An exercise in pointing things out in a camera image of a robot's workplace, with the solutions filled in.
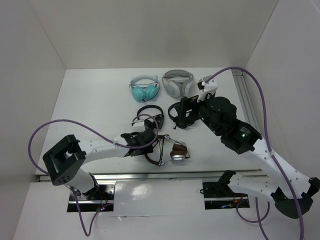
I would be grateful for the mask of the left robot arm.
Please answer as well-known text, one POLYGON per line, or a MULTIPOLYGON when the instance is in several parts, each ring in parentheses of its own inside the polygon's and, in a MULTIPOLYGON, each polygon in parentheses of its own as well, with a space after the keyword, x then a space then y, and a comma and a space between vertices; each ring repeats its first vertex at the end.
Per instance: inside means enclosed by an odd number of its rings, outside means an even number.
POLYGON ((125 158, 153 152, 156 134, 153 130, 123 133, 112 139, 80 141, 75 135, 63 137, 42 157, 54 186, 66 185, 79 191, 86 199, 96 198, 103 188, 92 173, 82 166, 93 161, 109 158, 125 158))

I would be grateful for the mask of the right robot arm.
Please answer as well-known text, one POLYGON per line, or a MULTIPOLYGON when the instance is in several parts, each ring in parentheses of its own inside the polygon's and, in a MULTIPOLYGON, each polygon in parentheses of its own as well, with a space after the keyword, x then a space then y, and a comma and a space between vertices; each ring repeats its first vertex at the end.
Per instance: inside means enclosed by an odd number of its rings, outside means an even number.
POLYGON ((254 180, 227 170, 219 178, 218 190, 223 196, 243 193, 273 201, 283 215, 298 219, 307 213, 312 197, 320 190, 320 180, 308 177, 268 148, 267 141, 249 123, 237 118, 237 107, 227 98, 210 96, 202 101, 183 97, 174 106, 177 124, 201 120, 221 143, 239 156, 256 164, 269 178, 254 180))

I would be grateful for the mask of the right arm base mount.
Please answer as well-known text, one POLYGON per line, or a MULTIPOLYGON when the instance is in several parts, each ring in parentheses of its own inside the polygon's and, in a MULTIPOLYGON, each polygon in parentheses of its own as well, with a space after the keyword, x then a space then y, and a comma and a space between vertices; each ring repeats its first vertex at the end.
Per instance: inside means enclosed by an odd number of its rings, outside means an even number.
POLYGON ((205 210, 225 210, 250 208, 248 195, 235 193, 227 185, 219 182, 222 172, 202 171, 199 193, 204 198, 205 210))

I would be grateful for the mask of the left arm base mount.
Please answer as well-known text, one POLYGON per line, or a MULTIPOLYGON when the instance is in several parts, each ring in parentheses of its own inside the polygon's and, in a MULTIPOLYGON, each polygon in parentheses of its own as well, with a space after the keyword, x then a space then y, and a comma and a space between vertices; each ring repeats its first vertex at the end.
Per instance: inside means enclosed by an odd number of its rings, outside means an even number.
POLYGON ((93 175, 72 180, 68 185, 70 192, 67 212, 82 213, 112 212, 114 210, 115 181, 99 181, 93 175))

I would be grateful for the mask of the brown silver headphones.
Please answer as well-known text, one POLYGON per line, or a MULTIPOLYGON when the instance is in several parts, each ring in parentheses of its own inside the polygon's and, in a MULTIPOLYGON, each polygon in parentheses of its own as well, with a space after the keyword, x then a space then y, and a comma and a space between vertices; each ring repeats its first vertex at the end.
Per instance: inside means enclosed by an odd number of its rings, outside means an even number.
POLYGON ((191 157, 187 144, 183 141, 178 141, 170 137, 168 134, 158 135, 156 145, 159 145, 160 155, 158 160, 153 160, 146 153, 144 155, 145 159, 152 165, 161 167, 169 163, 183 162, 191 157), (170 141, 173 143, 171 152, 169 153, 170 159, 163 162, 164 155, 164 143, 165 141, 170 141))

